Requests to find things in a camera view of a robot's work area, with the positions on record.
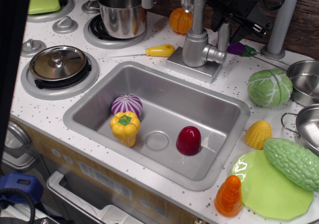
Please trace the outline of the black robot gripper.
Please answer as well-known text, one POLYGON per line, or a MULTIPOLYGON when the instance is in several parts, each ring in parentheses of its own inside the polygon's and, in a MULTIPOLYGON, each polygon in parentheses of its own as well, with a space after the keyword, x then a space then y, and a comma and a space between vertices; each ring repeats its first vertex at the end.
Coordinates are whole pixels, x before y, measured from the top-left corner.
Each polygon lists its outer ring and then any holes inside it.
POLYGON ((247 35, 264 37, 272 24, 265 16, 259 4, 261 0, 207 0, 213 9, 211 29, 217 32, 225 19, 239 24, 230 43, 238 43, 247 35))

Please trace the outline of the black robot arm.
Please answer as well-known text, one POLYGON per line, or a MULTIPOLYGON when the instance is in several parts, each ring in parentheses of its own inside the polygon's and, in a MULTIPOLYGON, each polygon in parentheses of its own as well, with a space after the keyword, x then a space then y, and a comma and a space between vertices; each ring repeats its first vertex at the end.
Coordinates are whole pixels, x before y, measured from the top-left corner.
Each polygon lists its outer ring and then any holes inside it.
POLYGON ((261 1, 268 10, 278 10, 285 2, 280 0, 277 6, 269 6, 266 0, 207 0, 206 4, 213 9, 211 29, 217 31, 228 18, 239 25, 230 39, 231 43, 238 43, 250 34, 263 38, 272 23, 262 11, 261 1))

